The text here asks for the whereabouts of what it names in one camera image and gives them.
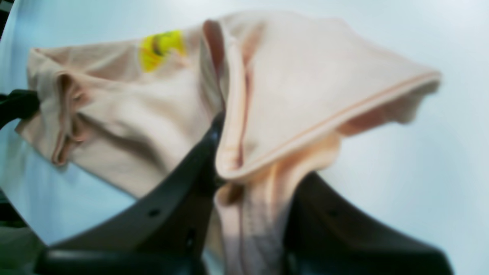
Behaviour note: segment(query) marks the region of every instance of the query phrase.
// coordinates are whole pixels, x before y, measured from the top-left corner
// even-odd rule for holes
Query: yellow sticker
[[[180,30],[148,36],[141,42],[139,59],[144,72],[154,71],[160,64],[165,63],[171,49],[185,55],[185,43]]]

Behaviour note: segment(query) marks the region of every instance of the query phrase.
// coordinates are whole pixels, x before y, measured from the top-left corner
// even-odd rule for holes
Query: white background
[[[362,210],[444,250],[457,274],[489,274],[489,1],[16,0],[0,41],[0,92],[27,87],[31,47],[138,38],[259,8],[342,17],[362,36],[442,72],[438,94],[414,123],[346,140],[321,173]],[[74,165],[57,171],[15,124],[0,131],[0,186],[48,244],[134,202]]]

